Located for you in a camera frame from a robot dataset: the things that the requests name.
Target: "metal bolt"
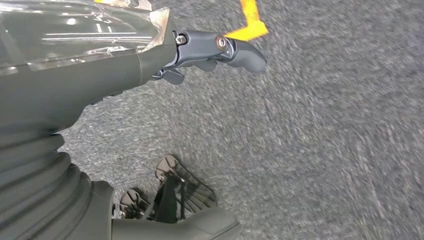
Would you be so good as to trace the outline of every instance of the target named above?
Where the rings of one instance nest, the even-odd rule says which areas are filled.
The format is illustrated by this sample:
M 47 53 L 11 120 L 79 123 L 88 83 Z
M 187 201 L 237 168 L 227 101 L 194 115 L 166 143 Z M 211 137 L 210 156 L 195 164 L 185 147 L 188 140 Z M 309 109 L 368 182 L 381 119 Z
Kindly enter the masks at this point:
M 227 39 L 223 35 L 216 36 L 216 47 L 220 51 L 224 51 L 227 47 Z
M 183 45 L 183 44 L 187 43 L 187 38 L 183 34 L 180 34 L 180 35 L 176 36 L 175 42 L 176 42 L 177 45 Z

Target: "gray carpet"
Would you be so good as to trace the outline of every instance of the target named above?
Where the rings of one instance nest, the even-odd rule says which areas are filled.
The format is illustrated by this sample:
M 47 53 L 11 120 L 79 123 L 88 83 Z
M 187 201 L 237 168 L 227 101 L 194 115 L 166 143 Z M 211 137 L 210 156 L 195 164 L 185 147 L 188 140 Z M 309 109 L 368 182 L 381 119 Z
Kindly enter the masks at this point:
M 157 0 L 180 29 L 244 25 L 238 0 Z M 259 0 L 265 73 L 220 65 L 86 108 L 64 149 L 153 197 L 176 154 L 241 240 L 424 239 L 424 2 Z

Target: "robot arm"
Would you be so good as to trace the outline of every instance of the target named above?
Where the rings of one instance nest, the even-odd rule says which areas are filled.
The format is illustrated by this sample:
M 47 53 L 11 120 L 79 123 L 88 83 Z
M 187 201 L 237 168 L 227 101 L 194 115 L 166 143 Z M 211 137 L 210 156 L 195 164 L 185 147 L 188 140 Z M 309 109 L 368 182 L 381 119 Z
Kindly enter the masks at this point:
M 112 228 L 113 239 L 125 239 L 119 231 L 130 225 L 112 227 L 113 188 L 90 182 L 57 152 L 64 140 L 54 133 L 104 97 L 149 80 L 181 83 L 180 67 L 210 71 L 222 62 L 258 72 L 266 65 L 249 43 L 177 32 L 167 8 L 0 0 L 0 12 L 0 239 L 107 240 Z M 195 228 L 197 239 L 205 232 L 190 221 L 172 228 Z

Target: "yellow floor marking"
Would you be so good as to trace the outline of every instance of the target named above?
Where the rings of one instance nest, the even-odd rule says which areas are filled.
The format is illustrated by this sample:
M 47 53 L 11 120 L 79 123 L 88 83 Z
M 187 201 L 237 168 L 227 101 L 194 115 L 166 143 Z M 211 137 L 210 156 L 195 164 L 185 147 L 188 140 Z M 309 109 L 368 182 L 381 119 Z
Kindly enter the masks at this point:
M 246 26 L 233 32 L 227 33 L 225 36 L 243 41 L 249 41 L 259 38 L 268 33 L 268 29 L 259 19 L 258 7 L 255 0 L 240 0 L 246 18 Z

